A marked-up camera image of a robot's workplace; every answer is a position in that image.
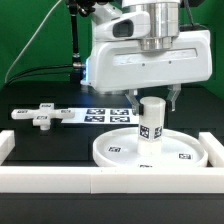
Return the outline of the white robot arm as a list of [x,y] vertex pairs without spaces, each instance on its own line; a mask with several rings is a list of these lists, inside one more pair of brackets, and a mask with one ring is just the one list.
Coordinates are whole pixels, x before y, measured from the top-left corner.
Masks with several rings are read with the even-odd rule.
[[179,10],[186,0],[123,0],[122,8],[98,2],[92,14],[92,50],[83,85],[98,92],[124,91],[133,112],[144,105],[138,89],[167,86],[170,110],[181,85],[212,74],[210,32],[192,25],[181,31]]

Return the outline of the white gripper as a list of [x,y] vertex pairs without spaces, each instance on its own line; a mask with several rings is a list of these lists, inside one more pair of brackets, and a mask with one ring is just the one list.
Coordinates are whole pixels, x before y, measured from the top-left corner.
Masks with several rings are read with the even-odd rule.
[[100,24],[87,59],[87,84],[99,92],[128,90],[125,96],[134,115],[144,113],[134,89],[170,85],[167,101],[173,112],[180,84],[204,81],[212,74],[209,31],[182,32],[166,49],[143,50],[140,40],[150,31],[147,12],[123,14]]

